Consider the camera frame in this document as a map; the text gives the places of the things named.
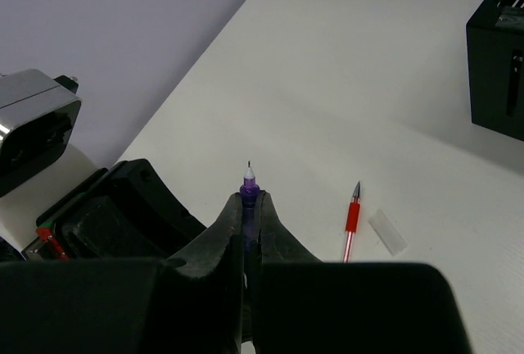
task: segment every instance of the pen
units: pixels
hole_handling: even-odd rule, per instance
[[[357,232],[357,224],[359,223],[359,213],[360,213],[360,181],[357,183],[355,190],[353,192],[353,197],[351,197],[350,209],[347,212],[347,221],[346,221],[346,250],[344,251],[344,262],[350,260],[351,255],[351,244],[353,243],[353,237]]]

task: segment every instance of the wall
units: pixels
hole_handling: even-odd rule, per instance
[[[78,77],[71,142],[111,165],[243,2],[0,0],[0,73]]]

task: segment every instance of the table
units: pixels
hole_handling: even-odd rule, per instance
[[[524,143],[472,125],[466,22],[482,0],[247,0],[122,159],[147,158],[207,225],[251,160],[282,222],[339,261],[449,280],[479,353],[524,352]],[[392,257],[382,209],[408,243]]]

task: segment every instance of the red pen grip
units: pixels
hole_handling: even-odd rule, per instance
[[[350,204],[350,211],[347,214],[346,231],[351,233],[356,232],[357,224],[359,223],[360,204],[352,202]]]

